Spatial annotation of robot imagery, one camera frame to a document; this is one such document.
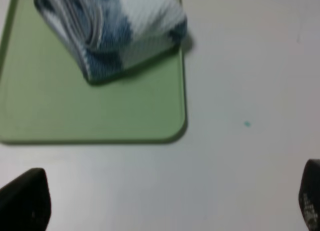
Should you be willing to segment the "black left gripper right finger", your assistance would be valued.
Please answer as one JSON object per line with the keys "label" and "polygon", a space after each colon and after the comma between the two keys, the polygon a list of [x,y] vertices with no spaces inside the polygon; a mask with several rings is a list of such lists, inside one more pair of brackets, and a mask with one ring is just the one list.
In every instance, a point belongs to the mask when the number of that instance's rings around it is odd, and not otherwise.
{"label": "black left gripper right finger", "polygon": [[320,160],[309,159],[298,194],[299,207],[309,231],[320,230]]}

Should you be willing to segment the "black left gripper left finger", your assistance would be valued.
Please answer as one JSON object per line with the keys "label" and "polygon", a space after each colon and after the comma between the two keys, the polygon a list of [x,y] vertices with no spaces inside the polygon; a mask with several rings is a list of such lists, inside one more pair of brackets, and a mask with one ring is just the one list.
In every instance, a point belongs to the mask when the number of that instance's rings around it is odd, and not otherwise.
{"label": "black left gripper left finger", "polygon": [[43,168],[31,168],[0,188],[2,231],[45,231],[51,212],[51,196]]}

